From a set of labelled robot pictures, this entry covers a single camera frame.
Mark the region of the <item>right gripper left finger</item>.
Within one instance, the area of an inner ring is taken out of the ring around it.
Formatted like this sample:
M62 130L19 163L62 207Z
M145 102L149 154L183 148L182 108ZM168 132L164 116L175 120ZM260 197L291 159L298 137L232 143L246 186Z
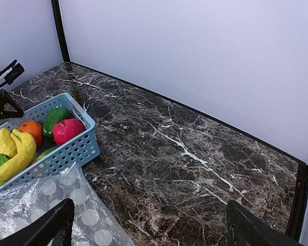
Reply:
M0 240L0 245L68 245L71 246L74 202L62 200L32 224Z

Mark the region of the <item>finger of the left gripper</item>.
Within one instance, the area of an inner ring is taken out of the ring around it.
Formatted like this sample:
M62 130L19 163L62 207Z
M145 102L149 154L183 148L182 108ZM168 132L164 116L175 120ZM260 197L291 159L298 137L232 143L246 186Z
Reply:
M5 110L6 105L10 105L13 111ZM23 115L24 111L12 99L10 94L5 90L0 89L0 119L21 118Z

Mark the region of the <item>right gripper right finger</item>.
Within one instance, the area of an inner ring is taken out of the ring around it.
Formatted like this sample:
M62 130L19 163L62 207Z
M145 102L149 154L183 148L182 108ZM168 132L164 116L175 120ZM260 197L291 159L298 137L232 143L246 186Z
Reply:
M228 202L225 218L227 245L300 245L266 225L234 200Z

